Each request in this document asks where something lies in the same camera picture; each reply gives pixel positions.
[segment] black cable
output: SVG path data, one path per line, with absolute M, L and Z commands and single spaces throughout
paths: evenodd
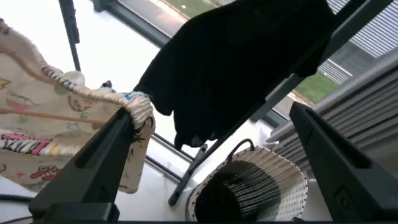
M 0 194 L 0 201 L 12 201 L 12 202 L 29 203 L 32 199 L 33 199 L 33 197 L 28 197 L 28 196 Z
M 15 219 L 8 220 L 8 221 L 5 221 L 5 222 L 1 222 L 0 224 L 9 224 L 9 223 L 23 221 L 23 220 L 30 219 L 30 218 L 32 218 L 32 217 L 31 216 L 29 216 L 29 217 L 20 217 L 20 218 L 15 218 Z

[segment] road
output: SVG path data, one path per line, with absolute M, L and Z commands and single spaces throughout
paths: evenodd
M 178 15 L 173 15 L 164 8 L 156 5 L 154 2 L 157 1 L 155 0 L 119 1 L 170 37 L 172 37 L 184 23 L 184 21 L 178 18 Z
M 162 32 L 169 36 L 173 36 L 185 19 L 181 18 L 178 13 L 173 9 L 167 7 L 161 0 L 119 0 L 130 10 L 134 11 L 136 14 L 140 15 L 142 18 L 150 22 L 153 26 L 160 29 Z M 289 111 L 292 107 L 293 99 L 286 96 L 281 100 L 274 109 L 280 114 L 289 117 Z

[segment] curb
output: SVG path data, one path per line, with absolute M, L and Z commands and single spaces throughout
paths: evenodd
M 166 6 L 168 6 L 169 8 L 173 9 L 175 12 L 177 12 L 180 16 L 184 17 L 185 19 L 187 19 L 187 20 L 191 19 L 191 17 L 185 15 L 182 11 L 180 11 L 179 9 L 177 9 L 175 6 L 171 5 L 167 1 L 164 1 L 164 0 L 160 0 L 160 1 L 162 3 L 164 3 Z

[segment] black garment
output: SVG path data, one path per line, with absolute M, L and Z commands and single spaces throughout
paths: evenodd
M 330 25 L 325 0 L 240 0 L 186 22 L 135 87 L 174 112 L 175 147 L 222 136 Z M 296 72 L 316 72 L 323 48 Z

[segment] lawn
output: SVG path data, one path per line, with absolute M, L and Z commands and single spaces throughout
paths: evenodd
M 336 91 L 338 87 L 338 84 L 318 72 L 306 78 L 296 87 L 295 91 L 306 97 L 306 99 L 310 100 L 312 103 L 317 104 Z
M 163 0 L 176 7 L 188 17 L 197 16 L 203 12 L 214 9 L 216 6 L 204 0 Z

